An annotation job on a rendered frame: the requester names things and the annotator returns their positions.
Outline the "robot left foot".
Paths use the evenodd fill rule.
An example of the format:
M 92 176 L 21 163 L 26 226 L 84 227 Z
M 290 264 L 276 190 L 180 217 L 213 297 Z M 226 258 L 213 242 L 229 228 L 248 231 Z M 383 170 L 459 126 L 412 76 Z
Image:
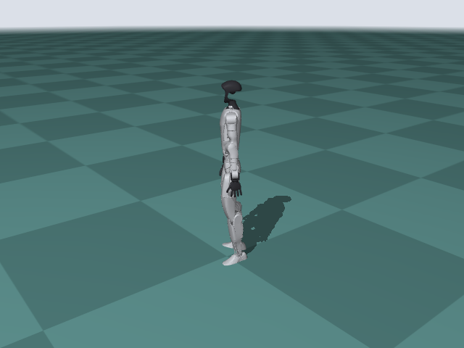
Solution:
M 231 257 L 229 257 L 226 261 L 223 262 L 223 265 L 233 265 L 233 264 L 236 264 L 237 262 L 240 262 L 246 259 L 247 259 L 247 254 L 242 251 L 241 256 L 237 257 L 235 254 L 233 254 Z

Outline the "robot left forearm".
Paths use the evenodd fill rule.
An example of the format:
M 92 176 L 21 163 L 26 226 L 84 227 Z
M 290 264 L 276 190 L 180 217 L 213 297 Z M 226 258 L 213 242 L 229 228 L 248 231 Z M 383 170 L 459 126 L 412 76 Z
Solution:
M 238 157 L 239 157 L 238 149 L 236 148 L 235 144 L 230 144 L 228 146 L 228 151 L 230 153 L 228 155 L 228 158 L 229 158 L 229 164 L 231 165 L 230 169 L 232 173 L 232 179 L 239 178 L 239 173 L 238 173 L 239 166 L 237 165 L 239 163 L 238 162 Z

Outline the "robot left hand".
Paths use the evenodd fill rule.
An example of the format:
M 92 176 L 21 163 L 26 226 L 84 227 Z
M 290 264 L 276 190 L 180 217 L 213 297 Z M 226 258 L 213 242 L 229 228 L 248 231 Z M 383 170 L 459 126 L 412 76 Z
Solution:
M 242 195 L 241 184 L 238 181 L 239 181 L 239 178 L 232 179 L 232 173 L 231 173 L 231 183 L 226 191 L 226 193 L 228 193 L 228 191 L 231 189 L 231 197 L 233 196 L 233 192 L 234 192 L 234 197 L 236 197 L 236 191 L 237 191 L 237 196 L 239 196 L 239 191 L 240 191 L 240 195 Z

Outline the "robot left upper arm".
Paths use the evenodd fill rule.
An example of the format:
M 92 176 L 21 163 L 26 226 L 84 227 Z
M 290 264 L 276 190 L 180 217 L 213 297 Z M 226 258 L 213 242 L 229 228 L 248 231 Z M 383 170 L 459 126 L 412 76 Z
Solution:
M 235 112 L 229 112 L 229 113 L 226 114 L 226 116 L 225 116 L 225 124 L 226 124 L 226 127 L 227 127 L 228 138 L 230 140 L 230 142 L 228 142 L 225 145 L 225 150 L 227 152 L 229 152 L 228 151 L 228 146 L 230 144 L 235 144 L 236 148 L 238 147 L 237 123 L 238 123 L 238 120 L 237 120 L 237 115 L 235 114 Z

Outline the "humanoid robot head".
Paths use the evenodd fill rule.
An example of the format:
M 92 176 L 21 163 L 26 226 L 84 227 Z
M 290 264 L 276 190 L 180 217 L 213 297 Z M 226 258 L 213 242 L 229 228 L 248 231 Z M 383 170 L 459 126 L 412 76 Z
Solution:
M 229 81 L 226 81 L 224 82 L 221 87 L 224 89 L 225 91 L 225 99 L 224 99 L 224 102 L 225 103 L 228 103 L 228 106 L 232 106 L 234 109 L 239 109 L 239 107 L 237 106 L 236 104 L 236 101 L 233 100 L 233 99 L 228 99 L 228 93 L 230 92 L 230 94 L 235 94 L 236 91 L 241 91 L 242 88 L 241 88 L 241 84 L 235 80 L 229 80 Z M 232 109 L 233 109 L 232 108 Z M 230 109 L 229 107 L 227 107 L 226 109 Z

